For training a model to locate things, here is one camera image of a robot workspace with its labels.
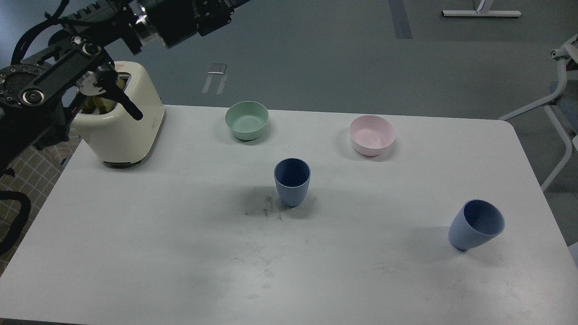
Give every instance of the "chair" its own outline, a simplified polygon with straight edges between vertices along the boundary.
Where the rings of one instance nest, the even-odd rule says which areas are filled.
[[[578,150],[578,136],[574,136],[573,139],[570,138],[551,107],[552,105],[558,106],[560,112],[570,122],[574,132],[578,132],[578,80],[568,80],[567,76],[567,71],[578,69],[578,48],[576,46],[578,46],[578,34],[567,40],[559,49],[550,53],[550,57],[556,61],[558,71],[558,81],[550,85],[552,92],[550,95],[499,118],[506,121],[531,109],[544,106],[544,111],[562,139],[566,152],[541,185],[542,191],[548,188],[558,173],[566,166],[572,156],[572,146]]]

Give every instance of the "white table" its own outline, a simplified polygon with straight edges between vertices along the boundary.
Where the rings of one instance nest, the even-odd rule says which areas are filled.
[[[167,106],[150,159],[108,169],[82,143],[0,278],[0,317],[84,324],[576,324],[578,270],[512,127],[271,110],[256,141],[223,108]],[[309,163],[280,204],[275,164]],[[505,231],[467,252],[447,231],[480,198]]]

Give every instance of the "tilted blue cup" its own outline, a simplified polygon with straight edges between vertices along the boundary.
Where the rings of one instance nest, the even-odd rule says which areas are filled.
[[[471,200],[454,218],[448,238],[455,248],[468,250],[499,235],[504,225],[504,217],[495,206],[482,200]]]
[[[298,158],[281,160],[275,166],[275,185],[281,202],[288,206],[298,206],[305,199],[311,178],[311,169]]]

